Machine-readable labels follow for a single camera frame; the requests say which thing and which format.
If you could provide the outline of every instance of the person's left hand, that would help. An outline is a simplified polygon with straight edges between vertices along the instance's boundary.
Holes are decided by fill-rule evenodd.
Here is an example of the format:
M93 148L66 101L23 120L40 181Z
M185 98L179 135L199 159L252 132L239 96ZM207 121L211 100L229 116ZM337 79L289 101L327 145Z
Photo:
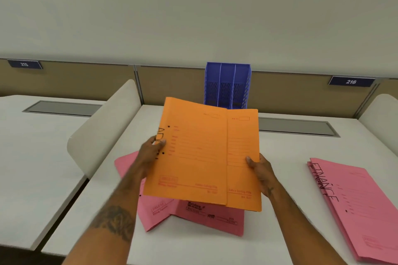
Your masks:
M166 140L162 139L159 143L154 145L156 136L150 137L144 142L138 152L132 167L134 167L143 179L147 176L149 169L152 167L155 158L159 155L159 151L165 146Z

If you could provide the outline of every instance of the white desk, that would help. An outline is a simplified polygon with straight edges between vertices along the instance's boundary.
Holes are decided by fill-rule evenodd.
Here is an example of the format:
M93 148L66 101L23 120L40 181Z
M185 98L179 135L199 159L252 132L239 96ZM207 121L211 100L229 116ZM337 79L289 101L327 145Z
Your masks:
M40 101L0 98L0 245L35 249L85 180L67 141L88 117L22 112Z
M43 252L66 255L120 178L117 157L137 151L156 134L162 107L143 105L94 177L63 219ZM260 132L260 151L313 224L349 263L356 264L306 162L310 157L366 168L398 206L398 158L355 119L260 114L261 117L329 121L341 138ZM170 217L145 233L137 219L128 264L291 264L270 202L262 212L245 212L242 238Z

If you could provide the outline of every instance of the forearm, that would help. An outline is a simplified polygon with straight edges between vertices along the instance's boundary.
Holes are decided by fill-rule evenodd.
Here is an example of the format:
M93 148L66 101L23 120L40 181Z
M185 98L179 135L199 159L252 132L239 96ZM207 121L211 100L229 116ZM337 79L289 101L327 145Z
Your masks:
M269 195L294 265L346 265L277 182Z
M66 257L64 265L125 265L134 233L141 178L134 165Z

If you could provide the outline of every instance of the blue desk number plate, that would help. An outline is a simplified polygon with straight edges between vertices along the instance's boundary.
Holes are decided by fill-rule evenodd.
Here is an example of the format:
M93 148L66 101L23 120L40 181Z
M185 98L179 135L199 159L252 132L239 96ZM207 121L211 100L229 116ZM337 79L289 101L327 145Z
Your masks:
M39 61L8 60L8 63L15 68L43 69Z
M370 87L374 81L375 78L333 76L329 81L329 85Z

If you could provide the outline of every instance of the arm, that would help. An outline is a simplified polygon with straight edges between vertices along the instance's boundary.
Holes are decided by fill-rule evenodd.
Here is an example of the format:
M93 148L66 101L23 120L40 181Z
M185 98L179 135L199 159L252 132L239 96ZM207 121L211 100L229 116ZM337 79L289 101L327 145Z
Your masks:
M145 142L125 177L72 248L64 265L125 265L137 214L141 180L165 141Z
M277 180L271 164L260 154L260 162L246 158L269 198L294 265L347 265L334 248L301 212Z

